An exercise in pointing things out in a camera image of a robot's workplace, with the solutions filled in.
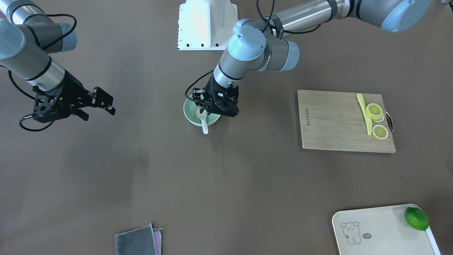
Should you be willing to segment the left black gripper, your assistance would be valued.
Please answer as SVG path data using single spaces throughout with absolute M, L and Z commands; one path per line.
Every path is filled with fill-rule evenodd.
M 213 75 L 209 78 L 204 93 L 193 93 L 194 103 L 199 108 L 205 109 L 208 114 L 219 114 L 227 117 L 238 115 L 238 99 L 239 86 L 222 87 Z

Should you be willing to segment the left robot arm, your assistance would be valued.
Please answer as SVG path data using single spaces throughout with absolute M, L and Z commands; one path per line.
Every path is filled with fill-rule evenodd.
M 188 100 L 202 112 L 235 117 L 239 113 L 239 84 L 249 71 L 292 70 L 300 50 L 286 34 L 307 34 L 333 19 L 361 20 L 391 33 L 413 27 L 426 13 L 430 0 L 309 0 L 295 7 L 241 19 L 204 88 L 193 88 Z

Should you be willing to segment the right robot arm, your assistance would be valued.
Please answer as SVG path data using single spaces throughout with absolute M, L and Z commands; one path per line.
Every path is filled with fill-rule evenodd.
M 85 107 L 115 114 L 113 97 L 100 87 L 89 91 L 52 53 L 74 50 L 78 39 L 73 25 L 55 22 L 31 0 L 2 0 L 1 66 L 31 84 L 36 96 L 31 114 L 24 119 L 40 123 L 78 116 L 87 121 Z

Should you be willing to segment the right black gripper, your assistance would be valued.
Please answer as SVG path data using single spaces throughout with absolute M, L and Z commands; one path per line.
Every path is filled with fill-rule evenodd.
M 110 94 L 100 87 L 94 87 L 92 91 L 85 89 L 68 71 L 56 88 L 44 91 L 36 83 L 33 92 L 36 92 L 33 119 L 40 123 L 61 120 L 71 115 L 88 121 L 89 115 L 81 110 L 86 106 L 102 108 L 110 115 L 115 115 L 113 97 Z

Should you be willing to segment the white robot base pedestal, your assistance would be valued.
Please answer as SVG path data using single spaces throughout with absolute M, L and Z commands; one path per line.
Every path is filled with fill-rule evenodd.
M 179 8 L 177 50 L 224 51 L 238 21 L 229 0 L 186 0 Z

